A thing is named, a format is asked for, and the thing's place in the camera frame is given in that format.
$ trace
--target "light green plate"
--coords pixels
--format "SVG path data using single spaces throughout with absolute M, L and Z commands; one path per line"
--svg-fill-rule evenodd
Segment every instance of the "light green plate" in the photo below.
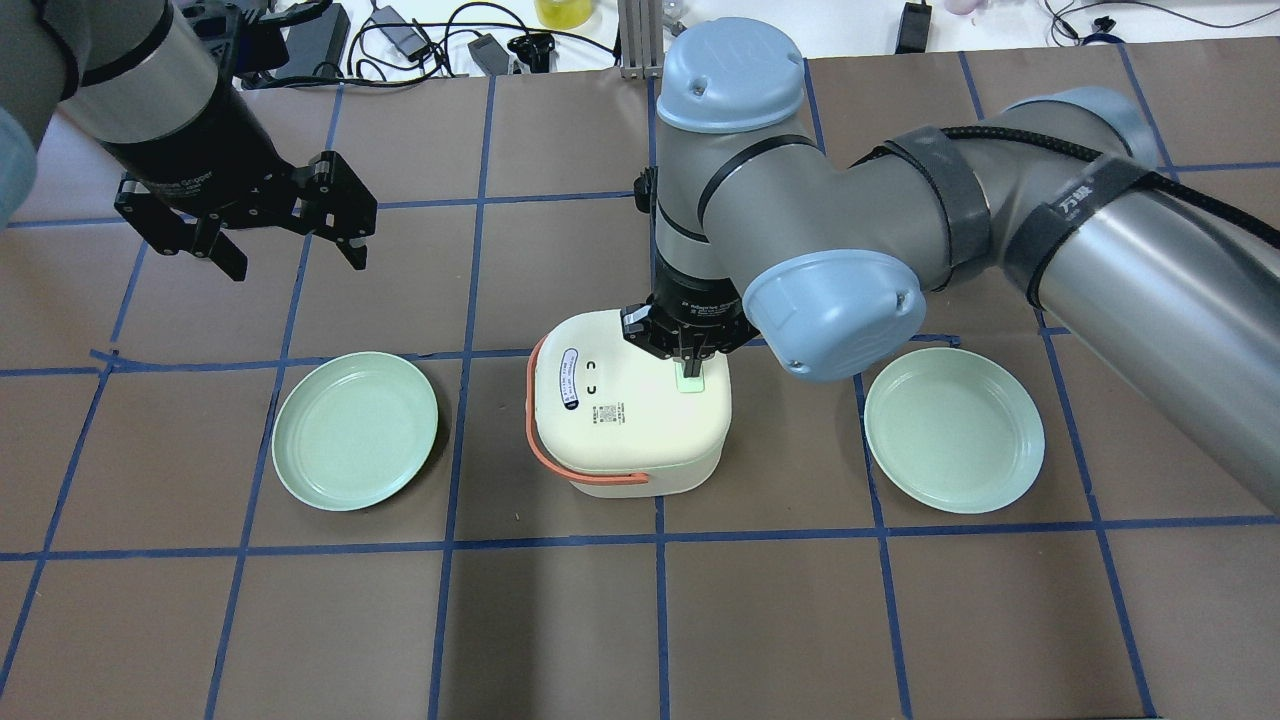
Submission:
M 1036 404 L 1004 368 L 947 347 L 890 363 L 867 393 L 867 442 L 902 492 L 950 512 L 1018 500 L 1044 460 Z
M 387 500 L 422 468 L 439 410 L 402 357 L 356 352 L 312 370 L 280 407 L 271 462 L 285 489 L 321 510 Z

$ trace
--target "qr code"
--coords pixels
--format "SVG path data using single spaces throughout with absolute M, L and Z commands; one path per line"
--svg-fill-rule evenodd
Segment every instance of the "qr code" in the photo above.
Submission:
M 591 407 L 591 421 L 595 424 L 602 423 L 625 423 L 626 416 L 622 414 L 622 404 L 616 405 L 595 405 Z

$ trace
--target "yellow container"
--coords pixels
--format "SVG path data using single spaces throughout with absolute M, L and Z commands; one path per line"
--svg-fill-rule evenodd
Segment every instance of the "yellow container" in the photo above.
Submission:
M 550 29 L 570 29 L 591 17 L 591 0 L 534 0 L 538 22 Z

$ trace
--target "red handle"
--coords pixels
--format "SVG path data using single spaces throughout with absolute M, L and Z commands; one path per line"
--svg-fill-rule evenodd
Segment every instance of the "red handle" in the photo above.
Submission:
M 534 457 L 557 475 L 588 486 L 643 486 L 649 482 L 649 473 L 631 473 L 630 475 L 584 475 L 556 464 L 547 457 L 538 445 L 538 428 L 534 424 L 534 365 L 538 363 L 538 354 L 543 348 L 547 338 L 538 341 L 534 351 L 529 355 L 529 368 L 525 375 L 525 439 L 529 441 L 529 450 L 534 451 Z

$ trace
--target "light blue plastic cover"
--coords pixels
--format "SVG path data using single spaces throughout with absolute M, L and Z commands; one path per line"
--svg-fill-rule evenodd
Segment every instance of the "light blue plastic cover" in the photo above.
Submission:
M 1019 105 L 1029 102 L 1064 102 L 1088 110 L 1111 126 L 1111 129 L 1120 136 L 1133 159 L 1148 168 L 1155 168 L 1158 161 L 1156 149 L 1156 135 L 1151 131 L 1146 118 L 1134 108 L 1133 102 L 1124 95 L 1110 87 L 1076 87 L 1053 95 L 1039 95 L 1028 97 L 1006 108 L 1011 110 Z
M 804 59 L 781 29 L 746 18 L 698 23 L 671 44 L 658 115 L 690 132 L 772 126 L 804 102 Z
M 824 250 L 778 263 L 751 281 L 742 306 L 782 366 L 814 382 L 861 373 L 924 322 L 915 273 L 872 250 Z
M 0 229 L 31 193 L 36 182 L 36 149 L 4 108 L 0 108 Z

